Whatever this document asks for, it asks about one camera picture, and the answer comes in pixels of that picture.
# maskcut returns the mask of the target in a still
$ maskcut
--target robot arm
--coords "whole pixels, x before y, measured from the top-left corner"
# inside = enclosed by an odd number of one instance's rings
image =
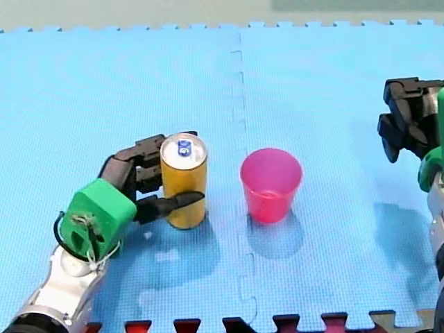
[[[406,148],[421,159],[420,188],[432,215],[430,241],[438,273],[434,333],[444,333],[444,81],[403,78],[386,81],[384,101],[391,113],[379,116],[378,132],[388,160]]]
[[[137,200],[137,191],[146,194],[162,186],[159,149],[164,139],[149,137],[110,156],[98,178],[74,195],[54,223],[58,246],[46,281],[3,333],[84,333],[93,296],[109,258],[123,247],[126,226],[149,223],[204,198],[191,191]]]

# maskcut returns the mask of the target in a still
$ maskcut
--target can lid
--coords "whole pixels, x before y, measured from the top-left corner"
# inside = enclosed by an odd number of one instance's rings
[[[179,133],[164,140],[160,147],[160,155],[170,167],[190,170],[204,163],[207,158],[207,148],[197,136]]]

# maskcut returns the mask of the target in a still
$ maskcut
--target green component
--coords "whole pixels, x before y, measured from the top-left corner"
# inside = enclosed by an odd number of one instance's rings
[[[421,161],[418,173],[420,188],[428,192],[432,188],[435,175],[442,170],[443,152],[441,146],[432,149]]]
[[[121,241],[136,212],[130,199],[106,180],[97,178],[74,195],[60,224],[60,234],[76,254],[86,257],[89,251],[92,257],[89,225],[96,238],[96,260],[100,260]]]
[[[441,145],[444,144],[444,88],[438,92],[438,126]],[[421,161],[418,173],[419,186],[423,191],[430,191],[438,172],[444,170],[444,150],[441,146],[432,149]]]
[[[439,139],[441,146],[444,144],[444,88],[439,89],[438,92],[438,124],[439,124]],[[441,156],[441,166],[444,162],[444,156]]]

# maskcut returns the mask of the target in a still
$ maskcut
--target cup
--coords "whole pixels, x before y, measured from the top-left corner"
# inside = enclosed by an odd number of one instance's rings
[[[275,223],[291,207],[302,180],[302,168],[288,152],[263,148],[244,160],[241,180],[251,217],[260,223]]]

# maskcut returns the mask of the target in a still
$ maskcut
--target blue foam mat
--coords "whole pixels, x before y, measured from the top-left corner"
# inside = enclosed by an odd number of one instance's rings
[[[53,220],[104,158],[190,129],[210,148],[209,218],[191,232],[163,221],[128,231],[95,302],[106,332],[140,320],[171,332],[185,318],[222,332],[233,316],[273,332],[282,314],[321,330],[321,314],[337,312],[364,329],[387,309],[416,324],[436,300],[429,214],[418,161],[389,164],[376,124],[387,78],[443,76],[444,27],[308,26],[0,35],[0,326],[44,279]],[[246,218],[239,184],[241,161],[263,146],[305,172],[274,228]]]

